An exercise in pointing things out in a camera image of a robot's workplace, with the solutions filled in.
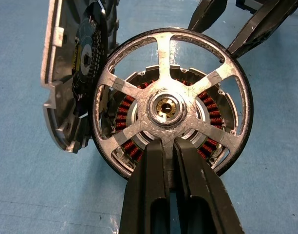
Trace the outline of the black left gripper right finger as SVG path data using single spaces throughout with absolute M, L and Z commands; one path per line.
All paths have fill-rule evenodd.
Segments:
M 222 180 L 192 143 L 176 138 L 173 161 L 181 233 L 242 234 Z

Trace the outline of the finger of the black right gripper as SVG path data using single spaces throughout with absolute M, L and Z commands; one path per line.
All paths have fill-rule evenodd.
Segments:
M 205 31 L 221 16 L 227 0 L 201 0 L 192 14 L 188 30 Z
M 298 8 L 298 0 L 270 0 L 266 2 L 228 47 L 235 58 L 265 42 L 278 27 Z

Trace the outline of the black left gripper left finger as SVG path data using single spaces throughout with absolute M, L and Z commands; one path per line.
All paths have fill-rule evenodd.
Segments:
M 170 233 L 165 155 L 160 139 L 146 147 L 125 188 L 120 234 Z

